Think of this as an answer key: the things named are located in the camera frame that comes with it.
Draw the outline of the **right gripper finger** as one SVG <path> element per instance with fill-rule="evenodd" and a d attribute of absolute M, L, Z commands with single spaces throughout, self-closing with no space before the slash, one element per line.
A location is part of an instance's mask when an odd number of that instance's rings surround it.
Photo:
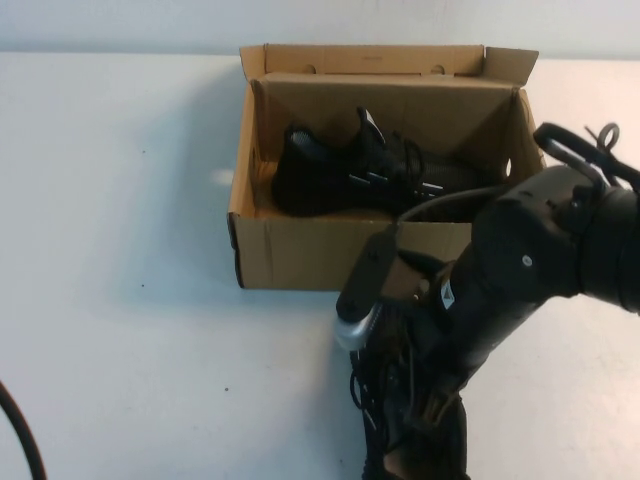
<path fill-rule="evenodd" d="M 428 431 L 443 426 L 456 431 L 467 429 L 467 415 L 460 392 L 466 386 L 459 378 L 438 378 L 426 389 L 421 420 Z"/>

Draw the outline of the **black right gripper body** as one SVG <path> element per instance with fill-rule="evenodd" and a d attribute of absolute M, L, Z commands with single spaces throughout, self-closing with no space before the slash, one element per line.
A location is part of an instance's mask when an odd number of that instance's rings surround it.
<path fill-rule="evenodd" d="M 533 258 L 467 248 L 454 261 L 428 256 L 425 309 L 438 335 L 424 337 L 423 368 L 434 396 L 457 394 L 489 355 L 546 301 Z"/>

